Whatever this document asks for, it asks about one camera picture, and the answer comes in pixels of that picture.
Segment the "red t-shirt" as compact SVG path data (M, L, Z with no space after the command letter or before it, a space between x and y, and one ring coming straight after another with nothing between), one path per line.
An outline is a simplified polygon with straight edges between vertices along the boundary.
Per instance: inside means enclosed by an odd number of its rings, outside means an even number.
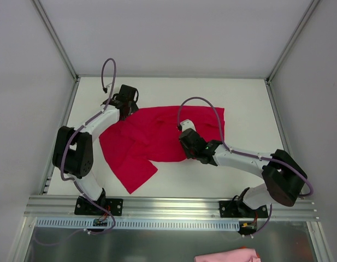
M224 108L207 106L142 108L100 135L105 161L129 194L157 172L154 162L186 159L177 120L187 119L206 141L224 137Z

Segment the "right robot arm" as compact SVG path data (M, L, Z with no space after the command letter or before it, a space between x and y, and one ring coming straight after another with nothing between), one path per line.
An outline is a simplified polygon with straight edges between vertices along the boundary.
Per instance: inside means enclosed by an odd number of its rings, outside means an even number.
M180 134L179 142L188 159L213 166L239 169L263 179L263 184L246 188L240 194L235 209L243 217L249 216L263 205L272 203L294 206L305 181L308 180L306 173L283 150L276 150L268 156L228 150L221 141L205 141L192 128Z

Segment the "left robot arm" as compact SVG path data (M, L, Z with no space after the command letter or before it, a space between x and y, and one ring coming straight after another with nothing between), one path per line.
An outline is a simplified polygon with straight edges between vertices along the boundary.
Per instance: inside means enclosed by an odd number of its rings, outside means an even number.
M95 215L104 212L106 201L103 188L93 171L93 143L110 126L125 120L139 110L139 91L122 85L99 110L76 127L59 128L52 156L52 164L59 169L61 180L72 182L80 195L87 199L87 208Z

